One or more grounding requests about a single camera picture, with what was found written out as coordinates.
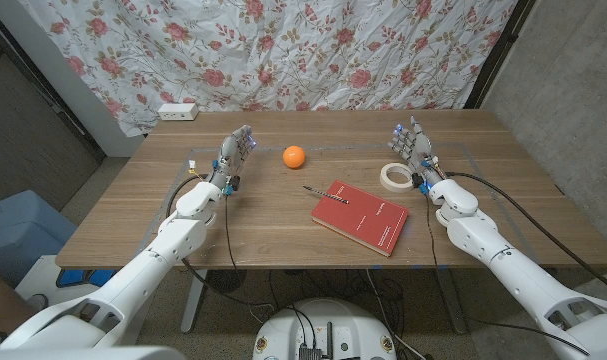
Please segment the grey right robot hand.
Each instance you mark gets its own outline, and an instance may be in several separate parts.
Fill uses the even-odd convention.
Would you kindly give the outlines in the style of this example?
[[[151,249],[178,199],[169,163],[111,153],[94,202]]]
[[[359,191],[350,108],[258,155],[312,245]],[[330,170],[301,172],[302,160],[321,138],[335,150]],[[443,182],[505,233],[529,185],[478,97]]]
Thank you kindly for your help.
[[[420,184],[431,187],[447,178],[439,169],[429,137],[414,116],[411,116],[409,126],[398,124],[395,127],[388,146],[401,157],[412,174],[422,178]]]

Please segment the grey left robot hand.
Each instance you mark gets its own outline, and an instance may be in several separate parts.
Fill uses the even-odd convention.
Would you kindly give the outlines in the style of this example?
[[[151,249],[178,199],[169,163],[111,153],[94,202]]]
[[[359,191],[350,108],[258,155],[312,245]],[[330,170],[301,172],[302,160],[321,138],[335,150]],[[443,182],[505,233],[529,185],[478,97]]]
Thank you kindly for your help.
[[[219,149],[217,163],[209,182],[224,189],[228,180],[242,171],[245,160],[256,146],[250,125],[243,125],[226,137]]]

